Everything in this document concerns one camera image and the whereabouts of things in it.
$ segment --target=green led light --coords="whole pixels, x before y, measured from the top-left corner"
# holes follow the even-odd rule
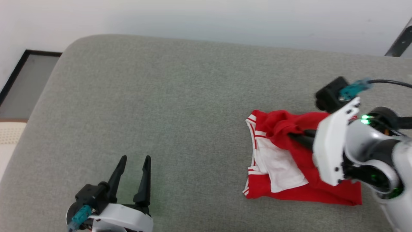
[[[367,120],[367,119],[361,119],[360,122],[363,123],[363,124],[366,124],[366,125],[369,125],[369,123],[370,123],[370,121]]]

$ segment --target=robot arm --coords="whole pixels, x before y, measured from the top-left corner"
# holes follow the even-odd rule
[[[342,77],[335,79],[316,94],[318,108],[331,114],[319,123],[316,133],[290,136],[306,147],[313,141],[313,160],[324,182],[365,183],[393,230],[410,231],[412,139],[397,130],[409,128],[411,118],[400,118],[386,107],[354,118],[360,106],[356,94],[370,88],[370,83],[366,79],[349,85]]]
[[[149,214],[151,158],[146,156],[139,190],[134,204],[117,204],[117,188],[126,167],[123,156],[108,182],[85,185],[77,194],[66,215],[68,232],[89,229],[92,232],[152,232]]]

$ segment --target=white stripe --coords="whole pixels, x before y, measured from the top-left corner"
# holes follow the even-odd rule
[[[256,121],[256,116],[254,116],[253,114],[251,114],[248,118],[252,119],[253,121]]]
[[[253,149],[256,149],[256,147],[255,147],[255,138],[253,137],[252,125],[251,125],[250,123],[248,123],[248,122],[246,122],[246,123],[248,124],[249,130],[250,130],[250,136],[252,137],[252,146],[253,146]]]
[[[249,119],[246,119],[246,123],[249,123],[249,124],[253,125],[253,127],[255,127],[255,126],[256,126],[256,123],[255,123],[255,122],[250,121]]]
[[[249,171],[249,175],[267,175],[267,173],[261,173],[258,171]]]
[[[253,163],[255,162],[255,156],[253,155],[255,153],[255,149],[253,149],[252,152],[252,163],[250,165],[253,165]]]
[[[265,173],[265,172],[262,172],[262,171],[260,170],[259,166],[250,166],[250,167],[248,167],[248,170],[250,170],[250,169],[252,169],[253,171],[260,172],[260,173]]]
[[[243,193],[248,189],[249,189],[249,178],[246,180],[245,190],[243,190]]]
[[[266,132],[260,131],[260,130],[255,130],[255,135],[261,135],[266,137]]]

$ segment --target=gray couch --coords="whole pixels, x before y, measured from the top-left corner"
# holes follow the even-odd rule
[[[63,53],[0,185],[1,232],[66,231],[85,184],[108,180],[128,156],[118,191],[131,203],[152,157],[154,231],[390,231],[363,188],[363,205],[242,194],[252,110],[316,111],[314,93],[337,76],[412,82],[412,61],[226,43],[103,35]],[[377,84],[361,94],[412,115],[412,91]]]

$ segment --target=red and white jersey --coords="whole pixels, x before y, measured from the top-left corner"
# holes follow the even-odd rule
[[[362,204],[361,184],[344,180],[337,186],[324,183],[312,161],[312,152],[290,139],[316,129],[328,114],[293,115],[254,110],[246,119],[253,153],[243,194],[246,198],[269,196],[281,200],[318,201],[330,204]]]

